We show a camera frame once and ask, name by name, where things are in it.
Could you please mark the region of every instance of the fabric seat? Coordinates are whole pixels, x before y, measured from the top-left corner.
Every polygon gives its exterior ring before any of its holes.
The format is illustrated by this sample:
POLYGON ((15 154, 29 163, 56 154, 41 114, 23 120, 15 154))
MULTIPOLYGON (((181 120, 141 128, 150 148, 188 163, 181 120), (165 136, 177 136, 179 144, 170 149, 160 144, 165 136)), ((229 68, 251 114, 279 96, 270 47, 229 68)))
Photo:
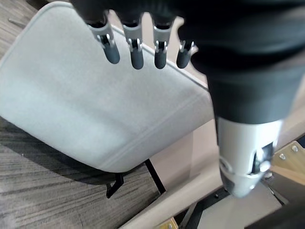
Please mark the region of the fabric seat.
POLYGON ((109 63, 66 2, 42 8, 0 63, 0 115, 87 165, 124 172, 213 118, 206 88, 168 62, 158 70, 144 46, 132 68, 123 33, 121 60, 109 63))

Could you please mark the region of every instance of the gray cushion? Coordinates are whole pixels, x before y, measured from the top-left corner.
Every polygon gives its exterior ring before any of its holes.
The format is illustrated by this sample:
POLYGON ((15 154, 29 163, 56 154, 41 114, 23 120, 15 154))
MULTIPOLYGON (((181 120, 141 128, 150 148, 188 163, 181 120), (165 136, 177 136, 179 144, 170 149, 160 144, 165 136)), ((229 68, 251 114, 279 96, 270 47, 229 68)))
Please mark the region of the gray cushion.
POLYGON ((125 37, 118 64, 69 3, 41 9, 0 63, 0 115, 92 167, 123 172, 213 118, 207 90, 167 63, 131 66, 125 37))

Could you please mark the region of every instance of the robotic finger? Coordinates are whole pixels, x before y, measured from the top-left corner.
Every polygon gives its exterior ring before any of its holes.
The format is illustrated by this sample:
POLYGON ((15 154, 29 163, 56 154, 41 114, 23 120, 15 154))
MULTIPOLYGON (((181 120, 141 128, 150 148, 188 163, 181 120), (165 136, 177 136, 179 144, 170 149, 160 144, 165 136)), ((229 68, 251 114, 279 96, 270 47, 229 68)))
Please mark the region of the robotic finger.
POLYGON ((124 34, 130 50, 132 66, 139 70, 144 65, 142 51, 142 13, 131 15, 116 12, 116 14, 123 25, 124 34))

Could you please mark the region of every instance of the wooden surface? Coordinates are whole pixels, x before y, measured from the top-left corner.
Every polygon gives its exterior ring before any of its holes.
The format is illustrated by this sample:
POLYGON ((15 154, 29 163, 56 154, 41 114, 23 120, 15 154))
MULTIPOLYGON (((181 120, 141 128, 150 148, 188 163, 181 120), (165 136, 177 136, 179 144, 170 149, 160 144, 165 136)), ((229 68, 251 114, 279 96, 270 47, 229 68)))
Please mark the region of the wooden surface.
POLYGON ((305 149, 297 141, 284 146, 275 153, 271 170, 305 185, 305 149), (293 151, 294 146, 297 147, 297 152, 293 151))
POLYGON ((159 196, 146 166, 113 178, 0 119, 0 228, 116 228, 159 196))

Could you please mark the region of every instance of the chair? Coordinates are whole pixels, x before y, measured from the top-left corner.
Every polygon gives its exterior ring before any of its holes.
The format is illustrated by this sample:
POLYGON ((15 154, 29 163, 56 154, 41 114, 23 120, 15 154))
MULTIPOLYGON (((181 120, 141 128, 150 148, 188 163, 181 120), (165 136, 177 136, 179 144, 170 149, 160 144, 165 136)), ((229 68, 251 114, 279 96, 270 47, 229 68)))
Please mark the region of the chair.
POLYGON ((66 2, 43 7, 0 62, 0 115, 94 168, 128 171, 213 118, 207 89, 168 62, 133 69, 123 33, 109 63, 66 2))

